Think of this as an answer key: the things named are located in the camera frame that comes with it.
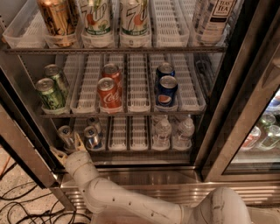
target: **drink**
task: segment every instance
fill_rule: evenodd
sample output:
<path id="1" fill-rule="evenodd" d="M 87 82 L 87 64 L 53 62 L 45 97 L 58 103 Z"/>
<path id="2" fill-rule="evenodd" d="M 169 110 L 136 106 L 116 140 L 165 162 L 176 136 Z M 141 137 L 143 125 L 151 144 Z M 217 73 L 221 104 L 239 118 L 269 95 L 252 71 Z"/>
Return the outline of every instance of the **drink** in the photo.
<path id="1" fill-rule="evenodd" d="M 52 79 L 44 78 L 39 80 L 35 88 L 46 109 L 61 109 L 65 107 L 64 96 L 60 90 L 57 89 Z"/>
<path id="2" fill-rule="evenodd" d="M 101 106 L 105 109 L 116 109 L 122 106 L 118 88 L 113 79 L 100 79 L 97 84 L 97 92 L 101 100 Z"/>
<path id="3" fill-rule="evenodd" d="M 166 75 L 160 79 L 156 104 L 162 107 L 172 107 L 175 101 L 177 81 L 174 77 Z"/>
<path id="4" fill-rule="evenodd" d="M 251 132 L 248 134 L 246 140 L 244 141 L 244 143 L 242 144 L 240 150 L 241 151 L 247 151 L 252 149 L 255 146 L 255 143 L 257 140 L 259 140 L 260 136 L 261 136 L 262 132 L 260 131 L 260 129 L 258 127 L 254 127 Z"/>
<path id="5" fill-rule="evenodd" d="M 62 69 L 57 65 L 51 64 L 45 67 L 44 72 L 47 78 L 55 81 L 66 101 L 69 93 L 69 83 Z"/>
<path id="6" fill-rule="evenodd" d="M 102 126 L 100 124 L 99 118 L 97 116 L 89 117 L 87 119 L 87 125 L 96 128 L 98 135 L 102 136 Z"/>
<path id="7" fill-rule="evenodd" d="M 111 0 L 80 0 L 87 35 L 103 36 L 111 32 Z"/>
<path id="8" fill-rule="evenodd" d="M 66 36 L 75 32 L 70 8 L 67 0 L 37 0 L 47 30 L 52 36 Z M 57 46 L 71 46 L 73 42 L 66 41 Z"/>
<path id="9" fill-rule="evenodd" d="M 170 135 L 172 126 L 167 119 L 163 119 L 155 126 L 155 135 L 153 137 L 153 149 L 158 151 L 167 150 L 170 146 Z"/>
<path id="10" fill-rule="evenodd" d="M 149 12 L 148 0 L 121 0 L 121 32 L 129 36 L 130 46 L 143 46 L 145 43 L 137 37 L 147 35 Z"/>
<path id="11" fill-rule="evenodd" d="M 277 142 L 280 141 L 280 127 L 276 125 L 271 125 L 268 128 L 267 136 L 260 142 L 258 148 L 267 151 L 273 149 Z"/>
<path id="12" fill-rule="evenodd" d="M 260 120 L 259 120 L 259 127 L 264 128 L 265 130 L 273 125 L 276 122 L 276 118 L 274 115 L 262 115 Z"/>
<path id="13" fill-rule="evenodd" d="M 107 64 L 102 69 L 102 77 L 112 78 L 118 88 L 120 97 L 122 97 L 123 85 L 122 85 L 122 72 L 116 64 Z"/>
<path id="14" fill-rule="evenodd" d="M 166 75 L 175 76 L 175 70 L 171 64 L 169 64 L 168 62 L 163 62 L 157 67 L 156 70 L 155 94 L 158 92 L 159 80 Z"/>
<path id="15" fill-rule="evenodd" d="M 95 127 L 88 126 L 84 129 L 84 144 L 88 151 L 98 151 L 101 149 L 102 141 Z"/>
<path id="16" fill-rule="evenodd" d="M 193 119 L 187 117 L 178 125 L 178 130 L 173 140 L 173 148 L 176 150 L 187 150 L 190 148 L 194 130 Z"/>
<path id="17" fill-rule="evenodd" d="M 58 135 L 65 144 L 64 148 L 66 150 L 75 150 L 75 140 L 74 133 L 71 131 L 70 127 L 64 125 L 58 129 Z"/>
<path id="18" fill-rule="evenodd" d="M 222 37 L 235 0 L 197 0 L 192 20 L 198 41 L 204 46 L 216 45 Z"/>

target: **pepsi can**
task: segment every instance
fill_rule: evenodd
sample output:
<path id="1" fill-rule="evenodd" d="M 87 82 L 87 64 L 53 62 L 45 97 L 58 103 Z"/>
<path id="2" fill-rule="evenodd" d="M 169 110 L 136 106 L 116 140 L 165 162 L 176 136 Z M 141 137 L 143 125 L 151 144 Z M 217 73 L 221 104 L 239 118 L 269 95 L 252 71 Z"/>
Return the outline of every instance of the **pepsi can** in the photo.
<path id="1" fill-rule="evenodd" d="M 170 75 L 170 76 L 175 76 L 175 70 L 174 67 L 168 63 L 168 62 L 163 62 L 161 63 L 156 70 L 156 78 L 155 78 L 155 94 L 158 92 L 158 84 L 159 81 L 162 77 Z"/>
<path id="2" fill-rule="evenodd" d="M 172 107 L 175 101 L 178 83 L 170 75 L 162 77 L 158 84 L 156 104 L 162 107 Z"/>

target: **bottle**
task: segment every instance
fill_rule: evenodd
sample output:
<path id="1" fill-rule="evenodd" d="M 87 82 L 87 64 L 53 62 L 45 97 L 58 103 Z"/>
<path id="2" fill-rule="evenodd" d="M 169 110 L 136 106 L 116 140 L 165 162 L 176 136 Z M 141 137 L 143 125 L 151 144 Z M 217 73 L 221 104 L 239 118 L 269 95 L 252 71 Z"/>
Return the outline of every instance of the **bottle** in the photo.
<path id="1" fill-rule="evenodd" d="M 192 24 L 203 46 L 215 46 L 222 38 L 236 0 L 197 0 Z"/>
<path id="2" fill-rule="evenodd" d="M 155 135 L 153 137 L 153 149 L 157 151 L 168 150 L 170 146 L 170 136 L 172 126 L 167 119 L 163 119 L 157 123 L 155 127 Z"/>
<path id="3" fill-rule="evenodd" d="M 192 137 L 195 127 L 193 119 L 187 117 L 178 125 L 176 136 L 173 138 L 173 148 L 176 150 L 187 150 L 192 146 Z"/>

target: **refrigerator door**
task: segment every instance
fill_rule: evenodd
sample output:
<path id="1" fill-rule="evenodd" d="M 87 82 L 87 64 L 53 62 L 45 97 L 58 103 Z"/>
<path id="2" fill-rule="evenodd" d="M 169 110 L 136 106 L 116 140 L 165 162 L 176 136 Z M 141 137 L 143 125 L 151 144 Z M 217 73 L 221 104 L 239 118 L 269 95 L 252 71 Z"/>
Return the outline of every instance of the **refrigerator door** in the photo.
<path id="1" fill-rule="evenodd" d="M 280 177 L 280 10 L 203 167 L 205 181 Z"/>

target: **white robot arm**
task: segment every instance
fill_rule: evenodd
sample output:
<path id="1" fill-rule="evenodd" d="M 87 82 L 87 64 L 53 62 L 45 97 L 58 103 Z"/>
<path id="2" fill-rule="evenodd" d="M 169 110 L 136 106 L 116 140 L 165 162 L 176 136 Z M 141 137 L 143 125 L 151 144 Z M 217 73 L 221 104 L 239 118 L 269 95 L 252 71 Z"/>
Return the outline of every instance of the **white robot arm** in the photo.
<path id="1" fill-rule="evenodd" d="M 121 207 L 158 224 L 251 224 L 241 197 L 226 187 L 210 192 L 196 207 L 186 207 L 130 192 L 100 178 L 86 151 L 71 154 L 65 167 L 77 183 L 88 210 L 94 214 L 106 207 Z"/>

